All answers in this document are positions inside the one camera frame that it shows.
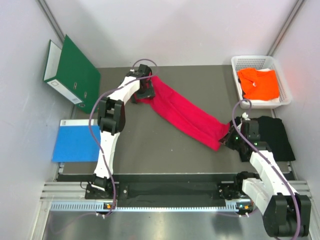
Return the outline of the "pink red t shirt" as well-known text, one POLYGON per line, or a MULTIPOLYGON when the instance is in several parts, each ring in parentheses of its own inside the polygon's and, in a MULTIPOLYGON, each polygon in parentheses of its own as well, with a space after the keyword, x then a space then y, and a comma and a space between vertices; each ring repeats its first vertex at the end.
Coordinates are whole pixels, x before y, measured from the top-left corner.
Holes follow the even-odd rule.
POLYGON ((140 99, 139 102, 150 105, 158 115, 184 134, 218 151, 221 146, 219 140, 229 132, 230 124, 222 123, 200 109, 158 76, 152 77, 151 83, 155 96, 140 99))

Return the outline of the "black t shirt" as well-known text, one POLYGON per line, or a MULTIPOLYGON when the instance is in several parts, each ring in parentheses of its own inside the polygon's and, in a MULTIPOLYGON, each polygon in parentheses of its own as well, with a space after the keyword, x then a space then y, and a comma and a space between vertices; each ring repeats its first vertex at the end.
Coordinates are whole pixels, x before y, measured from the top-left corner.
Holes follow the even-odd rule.
MULTIPOLYGON (((289 142, 285 126, 281 119, 261 116, 251 120, 258 121, 260 140, 252 144, 257 150, 267 150, 273 154, 276 162, 295 161, 295 155, 289 142)), ((243 162, 250 159, 250 155, 240 155, 243 162)))

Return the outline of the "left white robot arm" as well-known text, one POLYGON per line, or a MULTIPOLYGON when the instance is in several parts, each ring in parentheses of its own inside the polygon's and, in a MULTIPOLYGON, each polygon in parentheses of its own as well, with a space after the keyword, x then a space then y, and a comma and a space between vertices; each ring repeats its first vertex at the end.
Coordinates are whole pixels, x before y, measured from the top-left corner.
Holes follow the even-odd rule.
POLYGON ((126 124, 125 105, 128 101, 137 103, 138 100, 155 97, 152 76, 151 68, 140 64, 137 70, 129 70, 116 89, 104 93, 94 104, 100 139, 96 138, 91 126, 89 131, 98 145, 99 153, 92 180, 87 185, 87 199, 116 197, 113 161, 118 138, 126 124))

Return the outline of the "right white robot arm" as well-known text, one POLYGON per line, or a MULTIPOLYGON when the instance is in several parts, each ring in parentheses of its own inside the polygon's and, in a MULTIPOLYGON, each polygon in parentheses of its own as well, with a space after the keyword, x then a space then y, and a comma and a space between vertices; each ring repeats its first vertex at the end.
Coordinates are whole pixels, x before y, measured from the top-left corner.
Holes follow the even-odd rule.
POLYGON ((268 143, 261 141, 259 123, 242 119, 233 121, 220 142, 236 150, 241 160, 249 162, 256 172, 242 171, 233 183, 220 183, 218 190, 225 200, 248 197, 262 214, 266 233, 272 238, 309 235, 312 203, 286 180, 268 143))

